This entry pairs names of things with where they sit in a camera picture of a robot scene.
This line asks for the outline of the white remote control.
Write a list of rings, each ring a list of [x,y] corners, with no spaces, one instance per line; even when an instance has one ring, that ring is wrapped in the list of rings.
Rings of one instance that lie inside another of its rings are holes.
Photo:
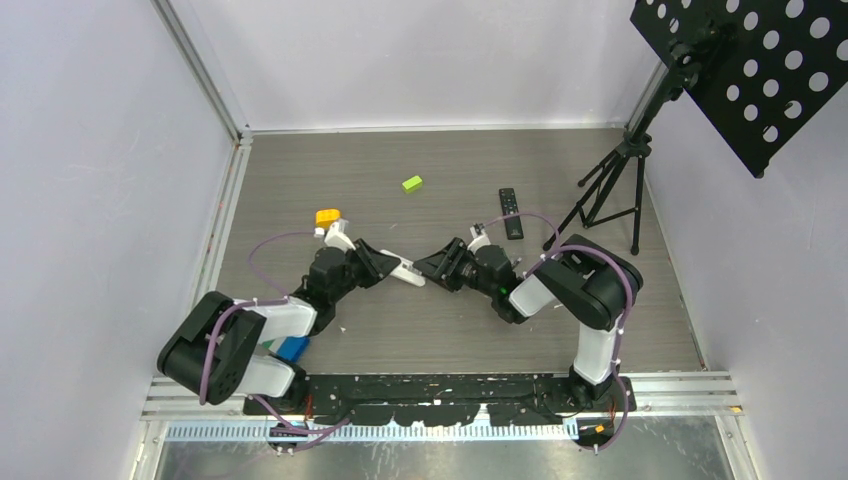
[[[398,266],[390,273],[390,276],[415,287],[426,285],[426,278],[420,271],[413,267],[410,261],[405,259],[400,260]]]

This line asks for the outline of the black remote control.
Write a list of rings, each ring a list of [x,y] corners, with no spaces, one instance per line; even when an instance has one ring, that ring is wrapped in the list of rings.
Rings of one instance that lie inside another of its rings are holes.
[[[498,195],[507,239],[511,241],[522,240],[524,231],[519,216],[515,190],[513,188],[500,188]]]

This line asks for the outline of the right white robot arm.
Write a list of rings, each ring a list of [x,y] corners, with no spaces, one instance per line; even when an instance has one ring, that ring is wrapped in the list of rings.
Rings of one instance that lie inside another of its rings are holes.
[[[455,238],[413,267],[450,292],[467,287],[483,294],[511,324],[525,322],[552,303],[562,305],[580,324],[566,384],[569,400],[591,411],[610,398],[621,324],[644,284],[632,264],[574,234],[525,274],[518,274],[505,250],[486,237],[470,243]]]

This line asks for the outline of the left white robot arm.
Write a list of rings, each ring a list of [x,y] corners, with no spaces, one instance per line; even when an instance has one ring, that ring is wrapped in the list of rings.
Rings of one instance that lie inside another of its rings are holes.
[[[198,396],[218,405],[236,394],[259,394],[284,414],[298,412],[307,398],[297,380],[304,371],[262,343],[307,338],[321,333],[336,314],[337,303],[351,291],[367,289],[402,264],[365,241],[344,250],[319,249],[290,295],[274,300],[239,300],[207,292],[165,343],[157,370]]]

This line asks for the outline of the orange yellow block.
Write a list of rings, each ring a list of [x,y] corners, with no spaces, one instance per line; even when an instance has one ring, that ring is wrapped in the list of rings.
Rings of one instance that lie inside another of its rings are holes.
[[[341,218],[342,213],[339,209],[322,209],[315,213],[314,225],[316,228],[328,229],[333,223]]]

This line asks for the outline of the green block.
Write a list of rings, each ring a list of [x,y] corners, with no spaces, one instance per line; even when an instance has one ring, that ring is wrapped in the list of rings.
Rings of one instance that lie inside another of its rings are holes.
[[[423,184],[424,180],[419,175],[415,175],[403,181],[401,187],[406,194],[410,194],[419,190]]]

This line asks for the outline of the blue green toy brick stack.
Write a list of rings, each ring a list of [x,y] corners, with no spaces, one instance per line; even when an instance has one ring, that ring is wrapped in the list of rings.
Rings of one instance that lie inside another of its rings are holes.
[[[310,341],[309,337],[286,337],[265,341],[262,346],[283,360],[297,363]]]

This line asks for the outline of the black perforated panel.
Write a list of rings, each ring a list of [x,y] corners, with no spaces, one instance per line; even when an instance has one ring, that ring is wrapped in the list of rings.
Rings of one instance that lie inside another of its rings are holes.
[[[630,21],[750,174],[847,82],[844,1],[637,1]]]

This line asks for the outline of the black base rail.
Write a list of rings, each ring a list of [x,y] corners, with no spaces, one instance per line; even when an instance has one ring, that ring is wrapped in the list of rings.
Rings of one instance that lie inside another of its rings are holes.
[[[320,374],[295,380],[281,398],[245,402],[246,415],[276,412],[320,426],[466,426],[485,414],[493,426],[553,425],[568,415],[634,411],[628,378],[598,387],[577,377],[526,374]]]

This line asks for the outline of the aluminium frame post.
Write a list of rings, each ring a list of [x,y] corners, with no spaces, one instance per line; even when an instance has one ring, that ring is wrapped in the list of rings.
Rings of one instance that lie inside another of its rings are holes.
[[[153,0],[151,4],[157,11],[178,52],[183,57],[183,60],[198,84],[201,93],[210,104],[228,137],[234,145],[241,146],[245,143],[249,144],[249,138],[251,137],[249,125],[247,123],[241,124],[236,119],[236,115],[227,104],[222,90],[213,78],[201,51],[192,37],[192,33],[186,27],[184,18],[180,15],[175,3],[173,1]]]

